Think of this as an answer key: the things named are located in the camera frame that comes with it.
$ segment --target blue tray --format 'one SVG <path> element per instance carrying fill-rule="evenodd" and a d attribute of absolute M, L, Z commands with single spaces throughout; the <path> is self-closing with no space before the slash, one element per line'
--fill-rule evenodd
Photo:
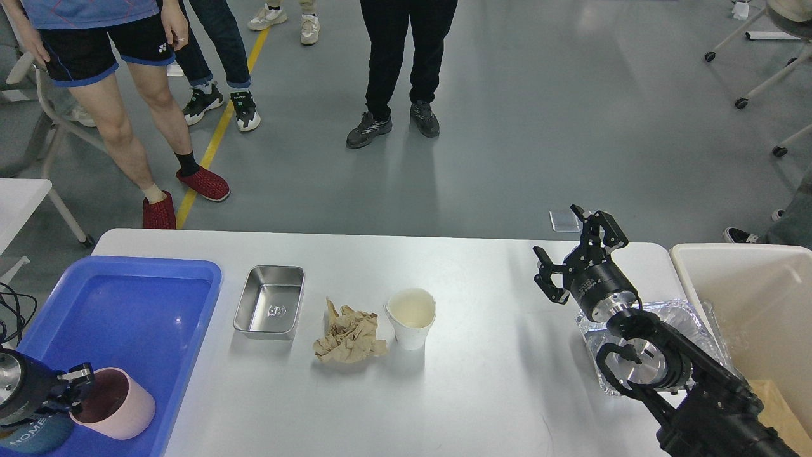
<path fill-rule="evenodd" d="M 54 370 L 83 362 L 122 368 L 153 395 L 156 411 L 133 439 L 77 426 L 47 455 L 161 455 L 221 279 L 220 268 L 204 260 L 90 256 L 64 272 L 18 350 Z"/>

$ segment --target brown paper towel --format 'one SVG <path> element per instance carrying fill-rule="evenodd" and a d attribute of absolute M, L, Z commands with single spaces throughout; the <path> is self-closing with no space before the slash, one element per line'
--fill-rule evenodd
<path fill-rule="evenodd" d="M 812 457 L 812 439 L 806 434 L 801 422 L 784 401 L 773 381 L 751 381 L 750 387 L 764 402 L 764 411 L 758 420 L 766 427 L 778 430 L 781 439 L 801 457 Z"/>
<path fill-rule="evenodd" d="M 389 353 L 387 341 L 376 339 L 378 315 L 344 306 L 339 316 L 329 298 L 327 312 L 327 335 L 313 343 L 316 357 L 322 362 L 355 363 L 370 355 Z"/>

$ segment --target black shorts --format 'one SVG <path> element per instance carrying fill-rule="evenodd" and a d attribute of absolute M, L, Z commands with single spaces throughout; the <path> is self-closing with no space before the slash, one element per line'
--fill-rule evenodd
<path fill-rule="evenodd" d="M 164 66 L 175 60 L 160 14 L 111 27 L 39 32 L 51 57 L 46 63 L 48 75 L 61 87 L 91 85 L 115 72 L 119 63 L 110 39 L 125 62 Z"/>

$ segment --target gray floor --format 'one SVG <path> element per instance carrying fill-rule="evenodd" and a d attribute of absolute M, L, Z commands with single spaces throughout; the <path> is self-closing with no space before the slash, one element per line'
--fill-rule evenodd
<path fill-rule="evenodd" d="M 258 35 L 244 23 L 259 2 L 230 4 L 250 52 Z M 548 211 L 577 203 L 613 214 L 633 242 L 720 242 L 731 224 L 763 232 L 812 158 L 812 136 L 782 159 L 770 154 L 812 122 L 812 65 L 733 107 L 799 42 L 741 38 L 702 60 L 741 24 L 724 0 L 461 0 L 433 105 L 442 134 L 425 139 L 410 125 L 406 64 L 394 129 L 361 150 L 344 147 L 365 109 L 369 39 L 358 2 L 323 2 L 313 47 L 299 43 L 296 2 L 286 7 L 291 19 L 272 28 L 253 71 L 263 123 L 248 134 L 232 123 L 211 166 L 233 194 L 197 199 L 186 229 L 576 239 L 554 232 Z M 178 207 L 175 158 L 127 71 L 118 75 L 158 184 Z M 183 105 L 185 80 L 171 84 Z M 198 158 L 220 114 L 192 127 Z M 81 141 L 66 145 L 53 182 L 96 237 L 140 226 L 140 191 Z M 40 299 L 87 254 L 47 201 L 5 253 L 32 260 L 13 285 Z"/>

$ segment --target cup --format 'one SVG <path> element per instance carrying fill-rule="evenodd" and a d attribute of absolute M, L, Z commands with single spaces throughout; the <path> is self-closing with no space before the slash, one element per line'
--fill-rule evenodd
<path fill-rule="evenodd" d="M 401 290 L 389 298 L 387 316 L 395 327 L 395 339 L 405 350 L 423 347 L 437 315 L 434 297 L 423 289 Z"/>
<path fill-rule="evenodd" d="M 82 412 L 71 413 L 79 425 L 117 440 L 128 440 L 146 430 L 155 416 L 155 399 L 121 368 L 93 372 L 90 395 Z"/>

